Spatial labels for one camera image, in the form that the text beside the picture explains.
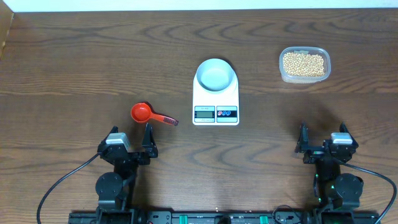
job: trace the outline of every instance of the scale platform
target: scale platform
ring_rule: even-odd
[[[193,78],[192,123],[194,125],[239,124],[238,78],[221,59],[204,61]]]

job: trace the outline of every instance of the scale button panel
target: scale button panel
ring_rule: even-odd
[[[194,122],[200,122],[200,123],[216,122],[215,110],[216,110],[215,106],[196,106]]]
[[[217,106],[217,123],[237,123],[237,106]]]

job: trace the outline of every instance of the wire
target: wire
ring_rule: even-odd
[[[370,170],[367,170],[367,169],[363,169],[361,167],[357,167],[357,166],[354,166],[354,165],[351,165],[351,164],[346,164],[345,162],[342,162],[342,161],[340,161],[340,160],[338,160],[336,158],[333,158],[333,160],[336,161],[337,163],[339,163],[340,165],[343,165],[343,166],[346,166],[346,167],[349,167],[349,168],[352,168],[352,169],[356,169],[356,170],[359,170],[359,171],[362,171],[362,172],[365,172],[365,173],[368,173],[368,174],[372,174],[372,175],[375,175],[376,177],[380,177],[380,178],[388,181],[392,185],[392,188],[394,189],[394,191],[392,193],[391,200],[388,203],[386,209],[384,209],[384,211],[381,213],[379,218],[374,222],[374,224],[379,223],[381,221],[381,219],[386,215],[388,210],[390,210],[390,208],[392,207],[392,204],[396,200],[396,197],[397,197],[397,186],[396,186],[396,184],[390,178],[388,178],[388,177],[386,177],[384,175],[381,175],[381,174],[379,174],[377,172],[373,172],[373,171],[370,171]]]
[[[279,206],[276,207],[275,210],[272,212],[272,218],[274,219],[274,221],[275,221],[276,223],[281,224],[281,223],[278,222],[278,221],[276,220],[276,218],[275,218],[275,212],[276,212],[280,207],[288,207],[288,208],[290,208],[291,211],[293,211],[294,215],[300,220],[299,222],[293,223],[293,224],[299,224],[299,223],[301,223],[301,216],[298,215],[297,212],[296,212],[292,207],[290,207],[290,206],[288,206],[288,205],[279,205]]]
[[[66,178],[68,178],[70,175],[76,173],[77,171],[79,171],[81,168],[87,166],[89,163],[91,163],[95,158],[97,158],[97,156],[101,155],[101,153],[97,153],[95,154],[95,156],[93,156],[91,159],[89,159],[87,162],[85,162],[83,165],[81,165],[80,167],[77,167],[76,169],[72,170],[69,174],[64,175],[61,179],[59,179],[48,191],[47,193],[45,193],[45,195],[42,198],[42,201],[39,203],[39,206],[37,207],[37,213],[36,213],[36,219],[37,219],[37,223],[38,224],[42,224],[42,222],[40,221],[40,211],[42,209],[43,203],[45,201],[45,199],[49,196],[49,194],[51,193],[51,191],[59,184],[61,183],[63,180],[65,180]]]

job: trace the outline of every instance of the container of beans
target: container of beans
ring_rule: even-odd
[[[288,83],[320,82],[330,75],[330,57],[319,47],[288,47],[279,56],[279,70]]]

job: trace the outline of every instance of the white backdrop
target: white backdrop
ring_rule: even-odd
[[[14,12],[398,7],[398,0],[3,0]]]

